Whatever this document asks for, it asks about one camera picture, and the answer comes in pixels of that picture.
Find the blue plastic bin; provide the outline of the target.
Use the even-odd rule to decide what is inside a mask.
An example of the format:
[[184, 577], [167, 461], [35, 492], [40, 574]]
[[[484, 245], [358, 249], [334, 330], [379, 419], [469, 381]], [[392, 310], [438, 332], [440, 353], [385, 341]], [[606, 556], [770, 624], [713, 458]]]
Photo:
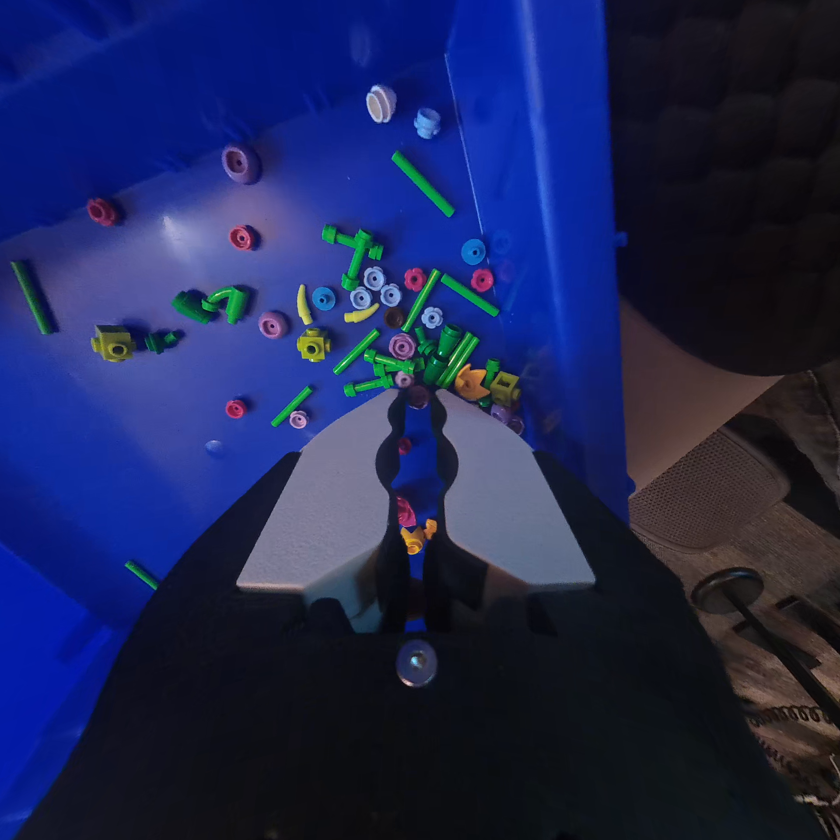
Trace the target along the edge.
[[2, 838], [158, 579], [349, 411], [370, 231], [619, 516], [608, 2], [2, 2]]

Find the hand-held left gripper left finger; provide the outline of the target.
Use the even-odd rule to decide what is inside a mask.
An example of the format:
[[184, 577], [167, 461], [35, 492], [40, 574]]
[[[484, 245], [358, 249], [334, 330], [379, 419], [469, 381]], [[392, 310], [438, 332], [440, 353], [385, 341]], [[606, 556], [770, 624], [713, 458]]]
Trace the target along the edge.
[[393, 477], [399, 469], [390, 412], [404, 419], [402, 394], [383, 391], [326, 426], [303, 446], [236, 585], [241, 592], [298, 595], [305, 606], [337, 600], [357, 632], [385, 624], [394, 534]]

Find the black chair base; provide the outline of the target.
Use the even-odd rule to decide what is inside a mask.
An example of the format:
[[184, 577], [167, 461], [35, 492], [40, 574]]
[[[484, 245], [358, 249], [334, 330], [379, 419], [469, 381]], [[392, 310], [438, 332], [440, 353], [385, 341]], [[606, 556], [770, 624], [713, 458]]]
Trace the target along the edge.
[[694, 607], [711, 615], [740, 614], [771, 654], [781, 662], [814, 704], [826, 714], [830, 723], [839, 728], [837, 701], [819, 679], [813, 676], [811, 670], [803, 666], [793, 653], [792, 647], [751, 611], [751, 604], [759, 600], [763, 589], [763, 578], [756, 570], [736, 567], [720, 570], [700, 581], [690, 594], [690, 600]]

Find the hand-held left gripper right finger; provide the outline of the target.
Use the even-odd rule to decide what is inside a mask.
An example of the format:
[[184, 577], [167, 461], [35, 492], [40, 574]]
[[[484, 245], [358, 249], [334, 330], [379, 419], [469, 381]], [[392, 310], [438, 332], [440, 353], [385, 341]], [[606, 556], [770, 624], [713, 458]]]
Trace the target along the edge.
[[423, 567], [429, 627], [476, 627], [499, 601], [582, 592], [595, 573], [539, 465], [508, 426], [444, 390], [431, 404], [437, 532]]

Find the small toy pieces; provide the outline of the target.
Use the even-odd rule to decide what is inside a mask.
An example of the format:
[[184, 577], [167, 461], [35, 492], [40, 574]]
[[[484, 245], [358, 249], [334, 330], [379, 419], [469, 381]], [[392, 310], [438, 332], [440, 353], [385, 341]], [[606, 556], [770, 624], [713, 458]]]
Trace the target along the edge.
[[349, 411], [333, 367], [378, 311], [347, 323], [362, 229], [385, 285], [438, 269], [464, 286], [486, 240], [455, 104], [440, 134], [348, 102], [268, 129], [241, 185], [221, 149], [2, 240], [2, 546], [92, 612], [128, 612], [136, 561], [167, 572], [280, 457]]

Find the person's beige trouser leg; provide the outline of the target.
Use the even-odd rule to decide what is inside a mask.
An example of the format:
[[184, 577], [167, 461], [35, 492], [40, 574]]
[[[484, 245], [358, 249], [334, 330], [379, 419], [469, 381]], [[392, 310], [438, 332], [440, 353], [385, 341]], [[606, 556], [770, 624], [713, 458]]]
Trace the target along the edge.
[[626, 467], [649, 485], [781, 377], [725, 371], [682, 350], [620, 299]]

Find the black quilted cushion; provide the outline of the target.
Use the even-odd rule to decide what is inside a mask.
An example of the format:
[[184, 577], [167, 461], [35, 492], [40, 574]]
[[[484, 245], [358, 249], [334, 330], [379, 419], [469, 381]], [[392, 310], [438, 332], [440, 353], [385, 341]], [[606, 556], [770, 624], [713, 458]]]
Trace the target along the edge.
[[839, 4], [605, 3], [623, 297], [741, 375], [838, 359]]

